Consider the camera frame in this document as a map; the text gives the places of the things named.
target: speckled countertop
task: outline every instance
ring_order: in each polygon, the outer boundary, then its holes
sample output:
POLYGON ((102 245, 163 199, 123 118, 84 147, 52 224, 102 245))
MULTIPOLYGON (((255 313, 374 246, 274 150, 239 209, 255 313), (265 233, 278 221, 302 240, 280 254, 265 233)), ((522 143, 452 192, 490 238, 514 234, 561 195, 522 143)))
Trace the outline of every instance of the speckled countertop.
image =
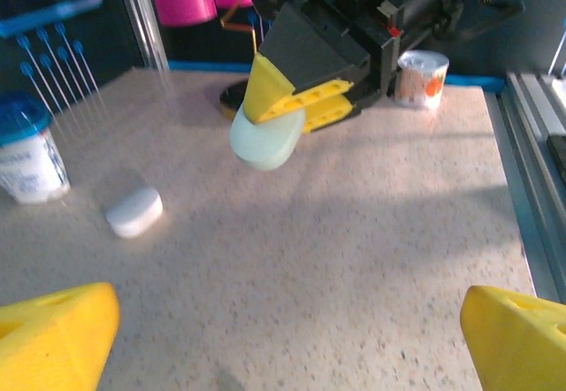
POLYGON ((0 304, 113 283, 101 390, 479 389, 466 289, 533 292, 481 90, 448 87, 435 113, 383 101, 266 173, 218 113, 237 78, 133 70, 80 129, 59 119, 73 190, 0 197, 0 304), (102 209, 142 182, 164 217, 121 241, 102 209))

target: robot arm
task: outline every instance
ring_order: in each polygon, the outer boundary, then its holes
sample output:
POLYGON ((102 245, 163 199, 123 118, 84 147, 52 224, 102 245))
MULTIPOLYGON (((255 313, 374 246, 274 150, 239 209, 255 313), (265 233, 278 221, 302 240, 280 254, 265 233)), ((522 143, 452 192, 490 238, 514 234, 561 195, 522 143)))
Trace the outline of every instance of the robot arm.
POLYGON ((275 21, 254 58, 231 131, 233 150, 244 160, 246 139, 255 147, 262 145, 252 136, 254 129, 275 136, 277 122, 291 122, 295 116, 291 140, 296 143, 298 127, 301 133, 327 127, 354 117, 386 95, 399 56, 429 35, 470 39, 523 10, 521 4, 480 0, 495 15, 457 31, 466 0, 252 1, 259 15, 275 21), (248 123, 245 134, 239 133, 244 130, 239 126, 242 121, 248 123))

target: white soap bar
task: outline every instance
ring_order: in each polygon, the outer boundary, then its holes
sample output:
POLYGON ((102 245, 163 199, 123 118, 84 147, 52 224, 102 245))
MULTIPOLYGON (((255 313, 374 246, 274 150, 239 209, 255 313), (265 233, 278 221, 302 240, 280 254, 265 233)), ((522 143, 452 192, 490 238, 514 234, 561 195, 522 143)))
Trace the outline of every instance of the white soap bar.
POLYGON ((163 212, 161 196, 154 188, 140 188, 106 212, 114 233, 134 238, 153 225, 163 212))
POLYGON ((260 124, 249 121, 242 107, 230 128, 230 146, 236 156, 257 170, 274 170, 293 153, 305 122, 305 111, 289 112, 260 124))

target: blue tape edge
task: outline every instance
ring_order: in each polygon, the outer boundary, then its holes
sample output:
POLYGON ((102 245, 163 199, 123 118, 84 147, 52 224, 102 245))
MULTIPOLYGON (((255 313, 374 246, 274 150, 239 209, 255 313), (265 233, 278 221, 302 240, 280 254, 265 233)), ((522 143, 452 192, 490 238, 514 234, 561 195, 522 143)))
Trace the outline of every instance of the blue tape edge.
MULTIPOLYGON (((250 64, 225 64, 215 62, 169 61, 169 68, 181 71, 207 71, 216 73, 249 73, 250 64)), ((446 84, 452 86, 479 86, 484 91, 499 94, 505 88, 505 79, 488 76, 449 74, 446 84)))

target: yogurt cup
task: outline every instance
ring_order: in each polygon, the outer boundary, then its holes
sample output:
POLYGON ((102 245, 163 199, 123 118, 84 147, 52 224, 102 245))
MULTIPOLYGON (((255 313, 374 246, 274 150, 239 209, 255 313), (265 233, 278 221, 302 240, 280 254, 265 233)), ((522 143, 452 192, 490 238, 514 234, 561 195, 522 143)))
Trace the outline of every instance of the yogurt cup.
POLYGON ((397 61, 395 101, 404 106, 436 109, 440 105, 449 60, 428 50, 407 50, 397 61))
POLYGON ((0 96, 0 187, 18 203, 44 203, 70 188, 51 121, 47 107, 27 93, 0 96))

